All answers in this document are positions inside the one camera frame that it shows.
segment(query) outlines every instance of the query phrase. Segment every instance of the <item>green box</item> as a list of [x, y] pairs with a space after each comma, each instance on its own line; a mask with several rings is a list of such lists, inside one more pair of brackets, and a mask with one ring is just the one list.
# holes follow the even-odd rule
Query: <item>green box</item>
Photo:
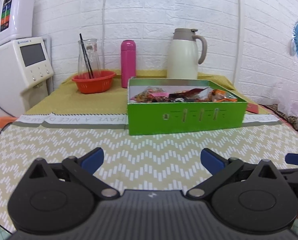
[[227, 89], [209, 80], [129, 79], [128, 122], [130, 135], [148, 135], [206, 131], [241, 127], [247, 102], [235, 95], [237, 102], [131, 103], [130, 98], [147, 87], [192, 89], [211, 87]]

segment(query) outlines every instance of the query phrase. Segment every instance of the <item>gray screen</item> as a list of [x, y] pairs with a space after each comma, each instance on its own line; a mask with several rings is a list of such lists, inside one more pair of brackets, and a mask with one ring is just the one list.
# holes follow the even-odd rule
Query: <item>gray screen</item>
[[21, 46], [20, 50], [26, 67], [45, 60], [41, 43]]

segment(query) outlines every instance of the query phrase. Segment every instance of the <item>glass carafe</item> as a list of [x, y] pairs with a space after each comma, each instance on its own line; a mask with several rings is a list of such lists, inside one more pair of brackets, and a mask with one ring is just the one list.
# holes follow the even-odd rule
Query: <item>glass carafe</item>
[[97, 51], [97, 39], [80, 40], [78, 75], [80, 79], [93, 79], [101, 76]]

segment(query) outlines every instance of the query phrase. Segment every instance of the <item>pink thermos bottle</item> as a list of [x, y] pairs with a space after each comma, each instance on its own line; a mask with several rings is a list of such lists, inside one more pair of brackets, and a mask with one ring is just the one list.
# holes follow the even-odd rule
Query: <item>pink thermos bottle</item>
[[121, 43], [121, 86], [128, 87], [128, 80], [136, 76], [136, 43], [126, 40]]

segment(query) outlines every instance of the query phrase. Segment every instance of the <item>jug handle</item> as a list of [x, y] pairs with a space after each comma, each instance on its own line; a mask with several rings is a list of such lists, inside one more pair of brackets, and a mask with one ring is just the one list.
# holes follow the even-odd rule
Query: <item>jug handle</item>
[[200, 58], [198, 60], [198, 64], [201, 64], [205, 60], [206, 55], [207, 55], [207, 41], [206, 41], [206, 39], [203, 36], [193, 35], [192, 37], [194, 39], [199, 39], [202, 42], [201, 56], [200, 56]]

